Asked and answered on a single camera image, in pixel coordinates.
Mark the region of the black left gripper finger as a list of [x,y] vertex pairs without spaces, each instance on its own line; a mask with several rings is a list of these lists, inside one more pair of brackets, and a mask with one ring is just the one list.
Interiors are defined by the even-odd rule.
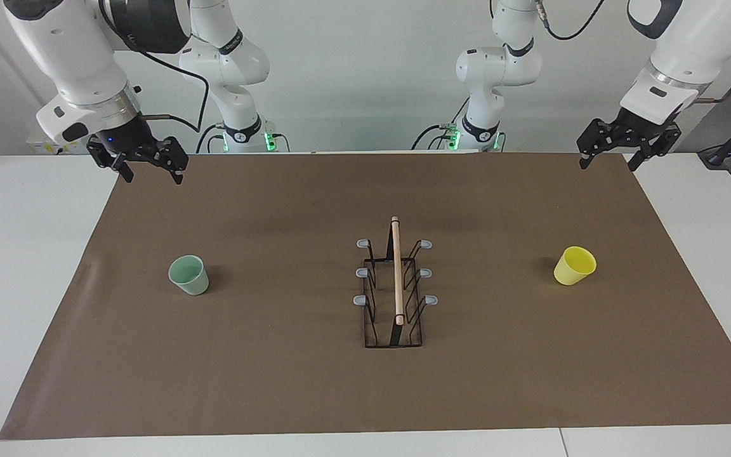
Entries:
[[621,125],[617,123],[606,123],[601,119],[589,122],[577,139],[580,168],[588,168],[595,156],[617,148],[618,134],[621,134]]
[[681,133],[682,131],[678,124],[670,124],[652,142],[648,139],[640,139],[637,144],[637,151],[628,161],[629,170],[635,173],[647,160],[654,157],[666,156],[670,148],[678,141]]

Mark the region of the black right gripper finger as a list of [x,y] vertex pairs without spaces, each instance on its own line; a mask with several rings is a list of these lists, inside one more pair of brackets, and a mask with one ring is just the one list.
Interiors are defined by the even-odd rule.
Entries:
[[175,185],[181,185],[189,156],[173,136],[154,142],[152,165],[167,171]]
[[89,138],[86,148],[99,168],[110,169],[118,173],[125,182],[133,182],[134,173],[127,163],[125,154],[111,154],[98,138]]

